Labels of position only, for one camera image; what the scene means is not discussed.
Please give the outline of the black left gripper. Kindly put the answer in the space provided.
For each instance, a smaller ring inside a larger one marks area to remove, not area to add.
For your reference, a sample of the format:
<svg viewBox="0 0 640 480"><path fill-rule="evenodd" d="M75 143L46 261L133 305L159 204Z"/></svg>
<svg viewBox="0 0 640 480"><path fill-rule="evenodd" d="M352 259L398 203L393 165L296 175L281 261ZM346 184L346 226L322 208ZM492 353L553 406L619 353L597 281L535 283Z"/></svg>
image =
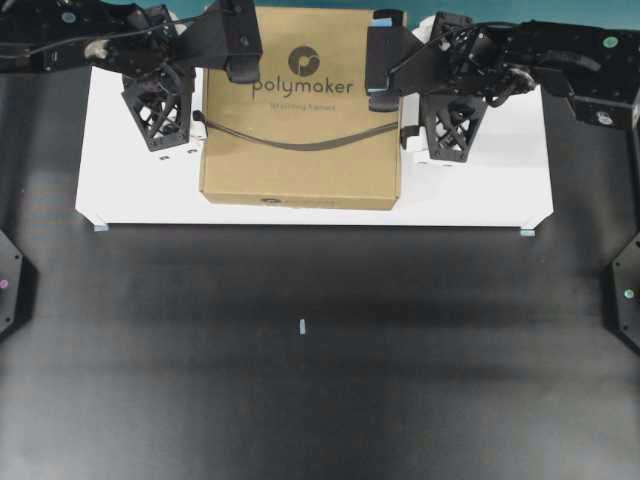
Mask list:
<svg viewBox="0 0 640 480"><path fill-rule="evenodd" d="M190 138L195 70L163 67L184 34L184 60L225 71L232 83L260 80L263 54L253 1L215 1L191 25L175 23L165 6L105 4L100 39L88 41L92 65L122 75L122 98L149 151L186 144Z"/></svg>

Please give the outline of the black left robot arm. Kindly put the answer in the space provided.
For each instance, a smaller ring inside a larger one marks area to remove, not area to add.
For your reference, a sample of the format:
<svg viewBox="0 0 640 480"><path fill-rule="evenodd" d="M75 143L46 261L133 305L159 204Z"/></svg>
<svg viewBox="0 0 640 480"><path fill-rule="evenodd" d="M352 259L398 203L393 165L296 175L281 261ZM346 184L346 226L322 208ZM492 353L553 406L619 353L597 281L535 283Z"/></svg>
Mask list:
<svg viewBox="0 0 640 480"><path fill-rule="evenodd" d="M236 84L259 80L255 4L215 1L180 18L165 4L4 1L1 71L47 74L79 67L117 73L121 96L149 151L188 142L197 70Z"/></svg>

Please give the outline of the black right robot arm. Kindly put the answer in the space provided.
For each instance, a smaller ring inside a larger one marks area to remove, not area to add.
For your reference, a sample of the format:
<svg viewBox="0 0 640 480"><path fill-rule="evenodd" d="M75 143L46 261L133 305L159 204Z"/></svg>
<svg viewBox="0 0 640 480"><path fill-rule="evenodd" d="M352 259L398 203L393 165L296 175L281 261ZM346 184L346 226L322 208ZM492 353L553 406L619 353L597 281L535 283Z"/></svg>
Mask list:
<svg viewBox="0 0 640 480"><path fill-rule="evenodd" d="M367 31L365 90L373 112L419 97L406 146L426 134L429 156L464 163L488 109L542 88L577 121L632 131L639 124L639 33L564 23L476 22L440 11L426 39L400 10L377 10Z"/></svg>

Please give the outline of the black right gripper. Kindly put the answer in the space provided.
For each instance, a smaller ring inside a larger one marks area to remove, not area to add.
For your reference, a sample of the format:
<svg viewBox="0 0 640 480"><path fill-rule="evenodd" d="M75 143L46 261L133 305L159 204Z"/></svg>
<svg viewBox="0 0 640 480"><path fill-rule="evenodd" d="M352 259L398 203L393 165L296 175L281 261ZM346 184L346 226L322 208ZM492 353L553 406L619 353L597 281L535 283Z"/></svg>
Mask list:
<svg viewBox="0 0 640 480"><path fill-rule="evenodd" d="M399 108L389 71L404 56L403 44L410 33L406 21L404 11L381 9L368 25L365 91L373 112ZM504 21L476 23L449 12L438 12L420 25L430 33L399 64L399 91L428 95L420 99L419 120L426 130L430 159L466 163L487 110L483 99L501 105L510 96L537 87L528 67L505 61L519 26Z"/></svg>

